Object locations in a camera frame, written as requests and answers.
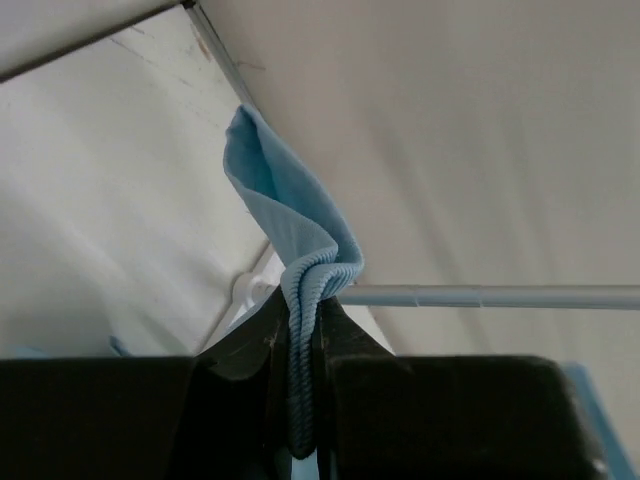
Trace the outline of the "light blue trousers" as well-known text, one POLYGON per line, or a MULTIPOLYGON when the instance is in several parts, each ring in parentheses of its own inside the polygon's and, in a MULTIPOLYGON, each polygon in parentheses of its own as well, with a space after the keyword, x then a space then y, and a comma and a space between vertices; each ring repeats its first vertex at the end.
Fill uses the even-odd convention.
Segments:
POLYGON ((226 131, 223 167, 285 267, 287 435, 291 454, 304 459, 316 448, 311 339, 317 307, 354 282, 364 257, 319 179, 250 105, 236 110, 226 131))

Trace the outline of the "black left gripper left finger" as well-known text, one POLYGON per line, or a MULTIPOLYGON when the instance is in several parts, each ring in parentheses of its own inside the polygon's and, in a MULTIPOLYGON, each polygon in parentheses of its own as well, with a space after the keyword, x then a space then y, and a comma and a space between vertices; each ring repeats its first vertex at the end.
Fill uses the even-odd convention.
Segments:
POLYGON ((1 364, 5 479, 275 479, 288 310, 280 292, 194 357, 1 364))

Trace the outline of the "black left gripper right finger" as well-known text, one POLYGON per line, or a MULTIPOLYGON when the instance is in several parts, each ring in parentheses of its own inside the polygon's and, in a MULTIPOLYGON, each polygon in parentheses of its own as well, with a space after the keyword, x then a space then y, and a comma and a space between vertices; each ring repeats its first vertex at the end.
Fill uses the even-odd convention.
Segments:
POLYGON ((338 301, 312 337, 323 479, 604 479, 561 367, 530 355, 396 356, 338 301))

